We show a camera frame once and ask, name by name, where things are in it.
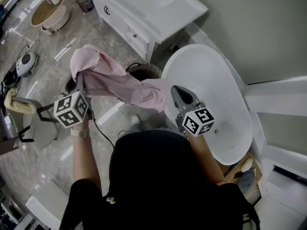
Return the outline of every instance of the laundry basket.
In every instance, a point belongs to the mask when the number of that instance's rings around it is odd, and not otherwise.
[[[145,79],[159,79],[162,76],[162,71],[152,64],[133,63],[126,69],[126,72],[135,77],[139,81]]]
[[[91,11],[95,7],[93,0],[76,0],[76,3],[85,13]]]

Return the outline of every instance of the pink garment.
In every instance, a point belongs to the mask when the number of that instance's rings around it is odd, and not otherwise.
[[[165,79],[139,81],[123,69],[114,59],[93,45],[85,45],[74,51],[71,57],[71,73],[76,81],[82,72],[86,94],[113,96],[143,108],[165,108],[165,91],[169,86]]]

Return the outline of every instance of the shoe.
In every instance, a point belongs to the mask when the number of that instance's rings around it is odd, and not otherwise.
[[[134,125],[134,124],[138,124],[140,123],[142,120],[140,118],[139,115],[137,114],[134,114],[132,117],[131,117],[131,125]]]

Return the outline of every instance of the towel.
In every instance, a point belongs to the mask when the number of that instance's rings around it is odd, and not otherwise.
[[[139,81],[116,60],[93,45],[85,45],[74,51],[71,73],[76,81],[77,73],[83,74],[86,94],[113,96],[129,104],[162,112],[165,108],[165,91],[169,86],[165,79]]]
[[[16,97],[17,94],[18,94],[17,89],[10,89],[5,97],[4,106],[18,113],[34,114],[36,110],[31,105],[20,102],[12,102],[12,98]]]

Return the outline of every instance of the wristwatch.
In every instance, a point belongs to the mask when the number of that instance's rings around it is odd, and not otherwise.
[[[83,129],[83,130],[75,130],[71,129],[71,136],[77,136],[77,137],[88,137],[90,136],[90,130],[89,129]]]

